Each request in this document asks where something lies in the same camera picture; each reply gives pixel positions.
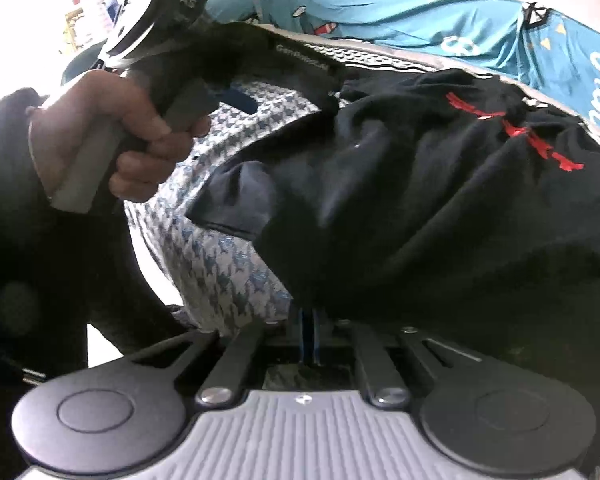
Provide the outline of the person left hand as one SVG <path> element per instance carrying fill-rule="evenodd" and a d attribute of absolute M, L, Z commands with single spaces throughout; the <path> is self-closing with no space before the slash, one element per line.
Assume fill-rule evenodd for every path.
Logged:
<path fill-rule="evenodd" d="M 89 70 L 28 109 L 29 150 L 50 206 L 86 214 L 102 191 L 145 203 L 211 126 L 210 113 L 167 122 L 130 78 Z"/>

